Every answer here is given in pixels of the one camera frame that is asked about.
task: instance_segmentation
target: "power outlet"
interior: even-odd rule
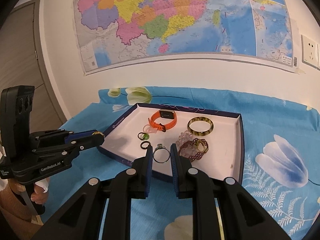
[[[302,61],[315,68],[319,66],[318,44],[304,35],[302,37]]]

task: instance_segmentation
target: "hand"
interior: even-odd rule
[[[26,191],[25,186],[21,185],[15,179],[8,179],[8,184],[11,190],[15,194],[20,194],[20,192]],[[34,185],[34,193],[31,194],[31,201],[35,202],[36,204],[44,204],[48,200],[49,192],[44,193],[44,189],[39,187],[38,185]]]

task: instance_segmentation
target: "floral fabric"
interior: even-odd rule
[[[104,131],[135,103],[241,113],[244,124],[243,187],[293,240],[301,240],[320,211],[320,116],[310,107],[227,90],[139,87],[99,91],[93,103],[63,128]],[[81,153],[73,167],[52,177],[44,221],[87,179],[109,179],[126,167],[96,149]],[[131,239],[174,239],[172,223],[191,215],[192,203],[175,198],[172,184],[152,179],[145,201],[132,202]]]

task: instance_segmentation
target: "silver screw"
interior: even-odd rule
[[[89,185],[94,186],[99,182],[99,180],[97,178],[91,178],[89,179]]]
[[[190,168],[190,169],[188,170],[188,172],[189,172],[189,174],[191,174],[191,175],[196,175],[196,174],[198,173],[198,170],[197,170],[196,168]]]
[[[226,183],[229,184],[229,185],[233,185],[236,183],[235,179],[234,178],[226,178]]]
[[[128,175],[134,175],[134,174],[136,174],[136,170],[135,170],[135,169],[127,169],[127,170],[126,170],[126,173],[127,173]]]

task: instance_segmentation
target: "beaded bracelet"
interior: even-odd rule
[[[199,145],[202,145],[203,146],[203,150],[202,151],[200,151],[199,150]],[[178,155],[180,155],[180,152],[181,152],[181,150],[182,149],[184,149],[184,148],[187,148],[187,147],[189,147],[189,146],[193,146],[193,145],[195,145],[196,146],[196,148],[199,150],[195,155],[190,155],[189,156],[189,160],[191,161],[191,162],[193,162],[193,161],[195,161],[195,160],[200,160],[202,157],[203,157],[203,155],[205,154],[205,153],[207,153],[208,152],[208,150],[209,150],[209,145],[208,145],[208,142],[205,140],[205,139],[199,139],[199,138],[194,138],[192,141],[186,141],[183,145],[181,145],[181,147],[180,147],[180,149],[179,149],[179,151],[178,151]]]

